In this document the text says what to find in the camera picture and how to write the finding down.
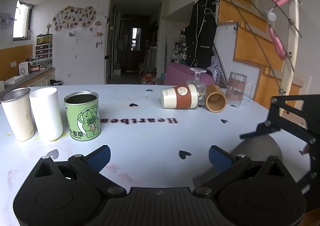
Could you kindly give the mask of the cream steel-rimmed cup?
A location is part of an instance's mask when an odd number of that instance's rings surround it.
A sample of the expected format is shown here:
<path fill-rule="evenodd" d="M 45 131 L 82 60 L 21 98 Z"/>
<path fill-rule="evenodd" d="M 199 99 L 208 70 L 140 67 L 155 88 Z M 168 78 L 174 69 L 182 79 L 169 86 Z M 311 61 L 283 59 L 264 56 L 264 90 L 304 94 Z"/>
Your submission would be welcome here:
<path fill-rule="evenodd" d="M 20 141 L 29 140 L 35 134 L 29 95 L 30 88 L 23 87 L 11 90 L 1 97 L 1 105 L 10 128 Z"/>

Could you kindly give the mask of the dark grey cup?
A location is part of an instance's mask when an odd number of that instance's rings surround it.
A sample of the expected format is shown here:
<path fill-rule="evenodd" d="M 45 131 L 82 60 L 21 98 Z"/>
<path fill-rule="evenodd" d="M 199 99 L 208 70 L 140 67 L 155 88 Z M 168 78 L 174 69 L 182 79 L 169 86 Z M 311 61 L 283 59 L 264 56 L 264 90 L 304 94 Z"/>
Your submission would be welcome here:
<path fill-rule="evenodd" d="M 277 142 L 270 135 L 243 139 L 230 154 L 244 154 L 252 161 L 266 161 L 269 156 L 277 156 L 281 161 L 283 155 Z"/>

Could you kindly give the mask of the cream sideboard cabinet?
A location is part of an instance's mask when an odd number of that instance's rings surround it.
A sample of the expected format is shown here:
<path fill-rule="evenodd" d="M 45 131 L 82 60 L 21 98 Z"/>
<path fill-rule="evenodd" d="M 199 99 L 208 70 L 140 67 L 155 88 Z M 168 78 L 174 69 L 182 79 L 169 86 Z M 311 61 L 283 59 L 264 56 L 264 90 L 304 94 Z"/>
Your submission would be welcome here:
<path fill-rule="evenodd" d="M 4 86 L 5 90 L 3 90 L 3 92 L 20 87 L 47 87 L 50 86 L 51 80 L 55 80 L 54 67 L 31 73 L 16 84 Z"/>

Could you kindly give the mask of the cloud-shaped photo collage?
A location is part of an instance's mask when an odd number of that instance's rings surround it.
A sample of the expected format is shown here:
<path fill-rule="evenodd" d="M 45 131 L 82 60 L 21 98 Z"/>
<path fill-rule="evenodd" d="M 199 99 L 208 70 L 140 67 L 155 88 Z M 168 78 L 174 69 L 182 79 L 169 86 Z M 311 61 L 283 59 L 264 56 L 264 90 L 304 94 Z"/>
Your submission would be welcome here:
<path fill-rule="evenodd" d="M 52 19 L 53 29 L 61 31 L 63 29 L 73 29 L 77 27 L 87 28 L 96 20 L 97 11 L 93 6 L 85 8 L 67 6 L 58 11 Z"/>

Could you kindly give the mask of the white cup brown sleeve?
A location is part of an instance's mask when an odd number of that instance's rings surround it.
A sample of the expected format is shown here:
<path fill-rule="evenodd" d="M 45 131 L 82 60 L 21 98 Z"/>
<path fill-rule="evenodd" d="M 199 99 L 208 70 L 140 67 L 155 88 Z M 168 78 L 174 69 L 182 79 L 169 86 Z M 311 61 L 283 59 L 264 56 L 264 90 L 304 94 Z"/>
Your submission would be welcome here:
<path fill-rule="evenodd" d="M 198 91 L 194 84 L 165 89 L 161 94 L 161 104 L 164 109 L 195 109 L 198 101 Z"/>

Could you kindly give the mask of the bamboo wooden cup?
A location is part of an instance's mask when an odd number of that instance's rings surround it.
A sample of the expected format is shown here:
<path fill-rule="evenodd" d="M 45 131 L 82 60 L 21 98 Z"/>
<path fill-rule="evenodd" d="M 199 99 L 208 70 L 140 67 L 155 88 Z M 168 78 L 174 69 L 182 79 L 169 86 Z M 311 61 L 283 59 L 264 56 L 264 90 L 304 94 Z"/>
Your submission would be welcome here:
<path fill-rule="evenodd" d="M 211 84 L 206 88 L 204 102 L 210 112 L 219 113 L 227 105 L 227 99 L 220 87 Z"/>

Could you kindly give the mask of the white small appliance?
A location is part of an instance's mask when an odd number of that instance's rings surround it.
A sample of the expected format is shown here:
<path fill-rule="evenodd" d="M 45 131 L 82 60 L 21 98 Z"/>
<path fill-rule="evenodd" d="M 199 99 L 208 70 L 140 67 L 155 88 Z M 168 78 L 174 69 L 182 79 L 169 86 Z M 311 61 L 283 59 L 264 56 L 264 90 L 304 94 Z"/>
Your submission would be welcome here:
<path fill-rule="evenodd" d="M 30 74 L 30 64 L 29 62 L 21 62 L 18 66 L 19 75 L 29 75 Z"/>

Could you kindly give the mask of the small drawer organizer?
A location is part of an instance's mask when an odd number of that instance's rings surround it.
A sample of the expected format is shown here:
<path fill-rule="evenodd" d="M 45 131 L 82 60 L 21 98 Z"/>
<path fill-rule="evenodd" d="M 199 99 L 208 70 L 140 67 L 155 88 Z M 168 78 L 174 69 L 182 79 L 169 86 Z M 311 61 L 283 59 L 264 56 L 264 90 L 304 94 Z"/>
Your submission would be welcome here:
<path fill-rule="evenodd" d="M 41 60 L 53 56 L 53 35 L 39 34 L 36 37 L 35 59 Z"/>

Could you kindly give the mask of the lower pink clip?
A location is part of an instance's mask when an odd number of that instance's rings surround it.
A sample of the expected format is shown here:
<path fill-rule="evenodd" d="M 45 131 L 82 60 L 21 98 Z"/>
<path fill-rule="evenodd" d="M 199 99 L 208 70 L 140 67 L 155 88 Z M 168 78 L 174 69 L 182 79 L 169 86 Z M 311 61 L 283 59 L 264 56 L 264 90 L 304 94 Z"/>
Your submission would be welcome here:
<path fill-rule="evenodd" d="M 278 57 L 279 57 L 282 61 L 284 61 L 285 58 L 286 58 L 286 51 L 285 51 L 285 49 L 284 49 L 284 47 L 283 47 L 283 45 L 282 45 L 281 40 L 280 40 L 279 37 L 274 33 L 274 29 L 273 29 L 272 27 L 268 26 L 267 30 L 268 30 L 268 33 L 269 33 L 269 35 L 270 35 L 270 37 L 271 37 L 271 40 L 272 40 L 272 42 L 273 42 L 273 45 L 274 45 L 274 48 L 275 48 L 275 50 L 276 50 L 276 53 L 277 53 Z"/>

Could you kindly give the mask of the wooden staircase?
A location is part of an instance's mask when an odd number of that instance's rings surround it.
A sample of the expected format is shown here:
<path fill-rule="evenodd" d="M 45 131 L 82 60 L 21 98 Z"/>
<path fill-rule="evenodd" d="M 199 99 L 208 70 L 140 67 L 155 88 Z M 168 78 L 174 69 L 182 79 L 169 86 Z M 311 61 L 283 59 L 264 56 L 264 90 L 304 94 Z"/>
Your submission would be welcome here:
<path fill-rule="evenodd" d="M 285 62 L 278 57 L 268 33 L 268 26 L 272 26 L 257 14 L 251 0 L 218 0 L 218 3 L 217 22 L 236 25 L 233 60 L 259 68 L 253 100 L 267 108 L 271 97 L 279 94 Z M 297 95 L 303 86 L 304 82 L 295 75 L 289 95 Z"/>

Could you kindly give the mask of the clear wine glass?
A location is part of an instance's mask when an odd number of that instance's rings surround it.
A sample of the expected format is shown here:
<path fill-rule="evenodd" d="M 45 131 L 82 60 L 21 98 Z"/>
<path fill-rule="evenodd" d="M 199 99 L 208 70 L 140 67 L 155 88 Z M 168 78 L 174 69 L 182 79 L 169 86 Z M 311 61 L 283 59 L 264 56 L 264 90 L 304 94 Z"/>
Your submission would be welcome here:
<path fill-rule="evenodd" d="M 197 88 L 199 101 L 201 101 L 204 98 L 206 86 L 205 86 L 205 83 L 201 81 L 200 75 L 206 73 L 206 70 L 201 68 L 196 68 L 196 67 L 191 67 L 190 70 L 194 72 L 195 76 L 192 80 L 187 80 L 186 84 L 195 85 L 195 87 Z"/>

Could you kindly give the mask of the white stair railing post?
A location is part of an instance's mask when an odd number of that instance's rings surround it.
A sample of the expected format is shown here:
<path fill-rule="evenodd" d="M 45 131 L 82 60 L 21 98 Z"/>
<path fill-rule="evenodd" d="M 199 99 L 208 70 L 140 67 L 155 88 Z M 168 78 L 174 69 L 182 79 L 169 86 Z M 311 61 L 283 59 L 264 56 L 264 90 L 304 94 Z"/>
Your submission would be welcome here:
<path fill-rule="evenodd" d="M 290 93 L 293 78 L 295 76 L 296 60 L 299 42 L 299 2 L 298 0 L 290 0 L 289 9 L 289 25 L 287 39 L 287 56 L 283 64 L 283 75 L 279 89 L 279 96 L 287 96 Z"/>

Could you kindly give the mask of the white plastic cup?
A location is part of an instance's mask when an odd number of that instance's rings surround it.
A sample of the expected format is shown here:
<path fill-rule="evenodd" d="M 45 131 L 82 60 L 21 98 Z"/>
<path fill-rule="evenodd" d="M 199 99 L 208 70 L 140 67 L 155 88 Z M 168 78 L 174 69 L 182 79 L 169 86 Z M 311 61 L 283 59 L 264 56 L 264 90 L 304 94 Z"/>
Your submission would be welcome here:
<path fill-rule="evenodd" d="M 63 132 L 59 98 L 55 87 L 37 89 L 29 95 L 35 125 L 41 139 L 54 141 Z"/>

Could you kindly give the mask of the green cartoon tin can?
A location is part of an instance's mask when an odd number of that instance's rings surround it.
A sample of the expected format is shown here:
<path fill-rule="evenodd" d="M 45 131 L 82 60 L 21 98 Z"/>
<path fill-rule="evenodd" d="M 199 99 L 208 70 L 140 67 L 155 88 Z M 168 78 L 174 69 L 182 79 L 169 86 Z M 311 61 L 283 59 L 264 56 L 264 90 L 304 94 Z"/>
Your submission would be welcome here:
<path fill-rule="evenodd" d="M 77 141 L 89 141 L 101 133 L 99 95 L 86 90 L 64 98 L 70 136 Z"/>

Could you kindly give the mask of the glass mug brown band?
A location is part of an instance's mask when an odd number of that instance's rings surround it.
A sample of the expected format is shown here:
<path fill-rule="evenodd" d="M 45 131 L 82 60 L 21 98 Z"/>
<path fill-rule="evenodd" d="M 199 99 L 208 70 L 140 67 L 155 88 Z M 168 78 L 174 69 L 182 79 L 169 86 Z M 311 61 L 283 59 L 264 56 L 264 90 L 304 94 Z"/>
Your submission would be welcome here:
<path fill-rule="evenodd" d="M 249 86 L 250 91 L 247 100 L 244 100 L 246 86 Z M 247 81 L 247 76 L 241 73 L 231 71 L 227 83 L 226 99 L 228 105 L 240 107 L 242 101 L 249 102 L 252 98 L 253 86 Z"/>

